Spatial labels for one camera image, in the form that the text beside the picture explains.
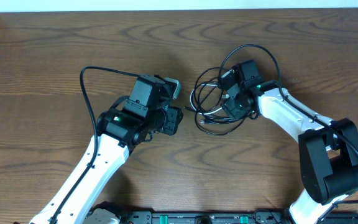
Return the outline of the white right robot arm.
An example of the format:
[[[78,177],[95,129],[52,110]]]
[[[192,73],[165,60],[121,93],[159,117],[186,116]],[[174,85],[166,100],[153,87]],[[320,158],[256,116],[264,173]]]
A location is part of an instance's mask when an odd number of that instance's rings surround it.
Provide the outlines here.
[[[322,116],[274,82],[222,88],[229,95],[222,108],[230,117],[261,115],[298,143],[304,189],[280,223],[358,223],[356,213],[333,213],[358,191],[358,130],[351,120]]]

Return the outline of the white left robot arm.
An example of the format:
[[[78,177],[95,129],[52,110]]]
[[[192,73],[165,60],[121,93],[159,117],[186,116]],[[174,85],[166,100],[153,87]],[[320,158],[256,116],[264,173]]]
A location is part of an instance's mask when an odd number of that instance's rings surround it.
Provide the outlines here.
[[[171,105],[181,90],[178,80],[139,75],[132,93],[101,113],[96,134],[58,193],[31,223],[83,223],[112,175],[142,142],[155,133],[177,132],[183,118]]]

